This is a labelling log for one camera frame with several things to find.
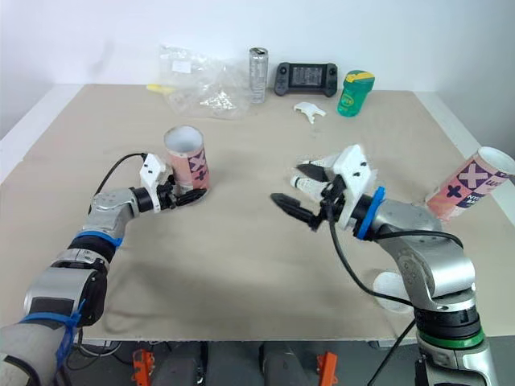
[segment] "green bottle cap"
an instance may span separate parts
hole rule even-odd
[[[372,90],[375,79],[375,76],[371,72],[362,70],[349,71],[345,76],[344,87],[369,92]]]

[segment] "yellow object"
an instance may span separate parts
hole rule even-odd
[[[371,74],[370,72],[360,72],[359,74],[347,74],[345,80],[349,83],[352,83],[354,80],[369,78],[373,78],[373,74]]]
[[[161,84],[148,84],[146,89],[148,91],[158,92],[160,94],[170,94],[175,91],[173,87],[162,86]]]

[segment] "silver can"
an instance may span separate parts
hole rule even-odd
[[[266,95],[268,74],[268,50],[262,47],[249,49],[250,101],[263,103]]]

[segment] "paper cup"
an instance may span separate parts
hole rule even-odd
[[[177,126],[164,134],[164,145],[180,194],[192,189],[209,189],[204,138],[199,130]]]
[[[515,161],[492,147],[480,147],[426,198],[427,207],[439,219],[448,221],[489,195],[515,175]]]
[[[373,282],[373,290],[379,294],[390,295],[404,300],[410,300],[401,275],[395,272],[381,272],[377,275],[376,280]],[[413,310],[413,307],[407,304],[394,302],[393,300],[376,298],[377,302],[388,311],[396,312],[398,314],[407,314]]]

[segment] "green bottle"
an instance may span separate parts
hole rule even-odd
[[[370,72],[361,70],[348,72],[344,80],[344,91],[338,102],[338,113],[344,117],[357,115],[367,94],[372,90],[375,79]]]

